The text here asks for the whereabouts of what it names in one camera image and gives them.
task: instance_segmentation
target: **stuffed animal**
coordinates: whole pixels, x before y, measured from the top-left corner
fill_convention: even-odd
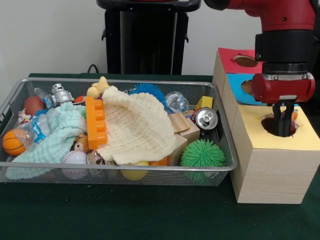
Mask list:
[[[107,79],[104,76],[102,76],[100,77],[99,82],[95,82],[94,84],[92,84],[91,87],[88,88],[88,90],[86,91],[86,95],[88,97],[98,99],[98,97],[101,97],[104,91],[109,87],[110,86],[107,82]]]
[[[88,136],[80,133],[74,140],[75,144],[73,147],[73,150],[75,151],[82,151],[85,152],[86,154],[90,153],[89,149],[89,143],[88,143]]]

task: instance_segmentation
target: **brown ball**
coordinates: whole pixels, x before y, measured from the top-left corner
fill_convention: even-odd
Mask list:
[[[44,101],[38,96],[28,97],[23,104],[25,113],[28,115],[36,115],[38,110],[43,110],[46,108]]]

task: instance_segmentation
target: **metal basket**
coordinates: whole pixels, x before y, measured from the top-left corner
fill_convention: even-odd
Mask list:
[[[9,93],[0,107],[1,114],[1,140],[5,133],[18,125],[18,112],[23,109],[26,98],[34,95],[34,88],[41,88],[47,93],[51,92],[52,85],[61,83],[71,92],[72,96],[84,96],[91,87],[93,79],[66,79],[66,78],[26,78],[18,82]],[[143,81],[136,80],[112,80],[108,82],[124,91],[132,89],[135,84]],[[91,164],[56,164],[56,163],[22,163],[11,162],[14,158],[9,156],[0,147],[0,182],[16,183],[63,183],[63,184],[126,184],[126,185],[173,185],[173,186],[218,186],[227,173],[238,164],[234,142],[228,126],[226,113],[222,105],[219,91],[211,83],[207,82],[173,82],[173,81],[148,81],[156,84],[167,94],[172,91],[181,92],[190,105],[197,104],[202,96],[214,98],[217,106],[219,124],[215,130],[201,136],[217,144],[224,152],[226,165],[224,167],[183,167],[183,166],[134,166],[134,165],[91,165]],[[9,167],[33,168],[37,171],[41,168],[50,168],[51,171],[31,179],[10,180],[6,178],[6,170]],[[85,169],[87,175],[80,180],[72,180],[63,175],[62,169]],[[126,179],[121,171],[147,171],[144,178],[137,181]]]

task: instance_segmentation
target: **can top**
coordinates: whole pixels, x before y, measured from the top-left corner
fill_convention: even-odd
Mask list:
[[[218,124],[218,115],[213,109],[204,107],[196,113],[195,121],[201,129],[212,130]]]

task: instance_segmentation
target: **circular hole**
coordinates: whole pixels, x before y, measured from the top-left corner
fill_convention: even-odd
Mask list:
[[[233,59],[238,65],[245,68],[254,68],[258,65],[252,56],[238,55]]]
[[[252,92],[252,80],[244,81],[244,82],[241,84],[241,88],[242,88],[242,90],[243,90],[245,93],[253,96],[254,93]]]
[[[276,136],[276,131],[275,131],[276,121],[273,117],[266,117],[265,119],[263,119],[261,121],[261,125],[268,133]],[[296,125],[296,123],[294,121],[292,121],[291,127],[290,127],[290,136],[289,137],[291,137],[293,134],[295,134],[297,129],[298,129],[298,126]]]

